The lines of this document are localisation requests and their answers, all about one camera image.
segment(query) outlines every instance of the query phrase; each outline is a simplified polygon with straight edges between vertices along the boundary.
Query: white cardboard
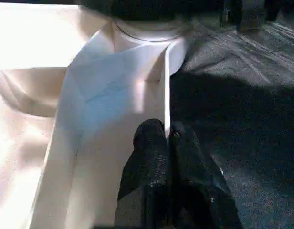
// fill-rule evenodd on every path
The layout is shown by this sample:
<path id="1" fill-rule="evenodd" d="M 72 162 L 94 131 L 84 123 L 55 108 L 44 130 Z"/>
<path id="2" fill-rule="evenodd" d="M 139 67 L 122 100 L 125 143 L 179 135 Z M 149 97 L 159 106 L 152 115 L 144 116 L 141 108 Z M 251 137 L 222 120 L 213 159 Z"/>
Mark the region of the white cardboard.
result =
<path id="1" fill-rule="evenodd" d="M 112 28 L 111 37 L 99 31 L 67 71 L 31 229 L 113 225 L 135 130 L 158 118 L 170 131 L 169 77 L 184 60 L 185 40 L 142 44 Z"/>

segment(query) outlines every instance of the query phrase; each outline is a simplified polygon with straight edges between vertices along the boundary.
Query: gray carpet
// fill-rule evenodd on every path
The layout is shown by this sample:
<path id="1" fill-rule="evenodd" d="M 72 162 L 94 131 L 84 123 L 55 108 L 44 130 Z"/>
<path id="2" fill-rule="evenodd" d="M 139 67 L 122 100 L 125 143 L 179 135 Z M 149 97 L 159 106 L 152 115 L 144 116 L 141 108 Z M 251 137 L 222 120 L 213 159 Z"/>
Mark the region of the gray carpet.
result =
<path id="1" fill-rule="evenodd" d="M 171 77 L 172 119 L 194 124 L 244 228 L 294 228 L 294 28 L 194 41 Z"/>

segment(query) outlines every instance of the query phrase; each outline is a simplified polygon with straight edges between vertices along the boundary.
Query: black object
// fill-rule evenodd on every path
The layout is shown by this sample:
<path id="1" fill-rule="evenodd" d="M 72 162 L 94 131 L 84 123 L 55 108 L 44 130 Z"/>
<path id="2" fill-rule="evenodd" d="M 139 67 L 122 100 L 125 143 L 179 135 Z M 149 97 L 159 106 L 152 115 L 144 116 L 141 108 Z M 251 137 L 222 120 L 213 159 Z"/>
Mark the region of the black object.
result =
<path id="1" fill-rule="evenodd" d="M 294 0 L 78 0 L 78 4 L 125 21 L 170 21 L 176 17 L 217 13 L 219 22 L 253 26 L 273 21 L 279 11 L 289 13 Z"/>
<path id="2" fill-rule="evenodd" d="M 174 124 L 168 147 L 162 124 L 140 125 L 122 175 L 117 226 L 241 229 L 231 192 L 193 129 Z"/>
<path id="3" fill-rule="evenodd" d="M 28 4 L 62 4 L 75 5 L 76 0 L 0 0 L 3 3 L 28 3 Z"/>
<path id="4" fill-rule="evenodd" d="M 168 220 L 169 151 L 162 123 L 143 122 L 122 175 L 115 214 L 117 226 L 160 228 Z"/>

